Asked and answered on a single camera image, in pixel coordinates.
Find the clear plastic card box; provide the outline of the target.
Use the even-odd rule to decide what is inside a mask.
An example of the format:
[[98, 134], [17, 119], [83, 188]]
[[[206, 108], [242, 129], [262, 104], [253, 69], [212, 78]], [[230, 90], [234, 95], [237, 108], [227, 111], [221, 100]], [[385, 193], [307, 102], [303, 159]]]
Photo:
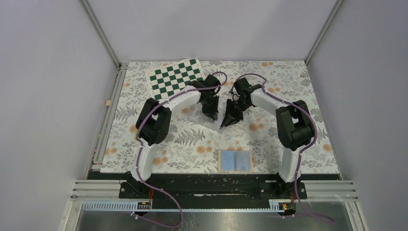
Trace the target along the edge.
[[189, 107], [189, 112], [187, 113], [187, 119], [190, 122], [196, 123], [213, 131], [222, 133], [224, 127], [221, 126], [221, 123], [224, 119], [225, 111], [219, 109], [217, 114], [217, 119], [211, 119], [205, 116], [202, 113], [202, 105], [195, 104]]

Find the beige card holder wallet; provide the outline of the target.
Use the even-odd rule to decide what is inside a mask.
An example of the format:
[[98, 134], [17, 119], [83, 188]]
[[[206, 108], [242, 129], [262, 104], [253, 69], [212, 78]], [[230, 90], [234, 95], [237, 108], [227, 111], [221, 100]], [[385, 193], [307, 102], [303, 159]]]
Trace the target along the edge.
[[253, 155], [250, 151], [219, 150], [219, 172], [253, 173]]

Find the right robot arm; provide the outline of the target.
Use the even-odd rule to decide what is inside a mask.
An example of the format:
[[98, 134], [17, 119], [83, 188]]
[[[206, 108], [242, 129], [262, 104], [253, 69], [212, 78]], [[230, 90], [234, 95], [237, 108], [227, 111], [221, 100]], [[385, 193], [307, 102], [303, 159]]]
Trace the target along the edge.
[[276, 192], [282, 198], [288, 198], [295, 192], [294, 182], [300, 177], [301, 155], [316, 141], [316, 124], [302, 101], [288, 102], [271, 95], [264, 85], [251, 85], [247, 79], [240, 78], [233, 84], [238, 99], [229, 99], [222, 127], [234, 125], [243, 120], [243, 113], [250, 107], [260, 107], [276, 118], [278, 138], [284, 147], [279, 169], [281, 182]]

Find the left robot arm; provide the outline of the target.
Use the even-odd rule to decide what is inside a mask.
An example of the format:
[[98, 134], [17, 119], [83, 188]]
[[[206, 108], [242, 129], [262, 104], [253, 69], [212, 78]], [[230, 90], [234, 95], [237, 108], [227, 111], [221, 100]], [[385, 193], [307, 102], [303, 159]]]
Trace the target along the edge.
[[202, 114], [212, 122], [218, 120], [218, 102], [222, 84], [213, 75], [205, 80], [192, 81], [180, 92], [161, 100], [146, 100], [136, 122], [135, 139], [140, 143], [137, 151], [136, 166], [131, 170], [136, 179], [131, 185], [131, 192], [138, 198], [149, 193], [145, 182], [152, 174], [153, 156], [156, 146], [163, 142], [169, 132], [172, 114], [194, 104], [202, 106]]

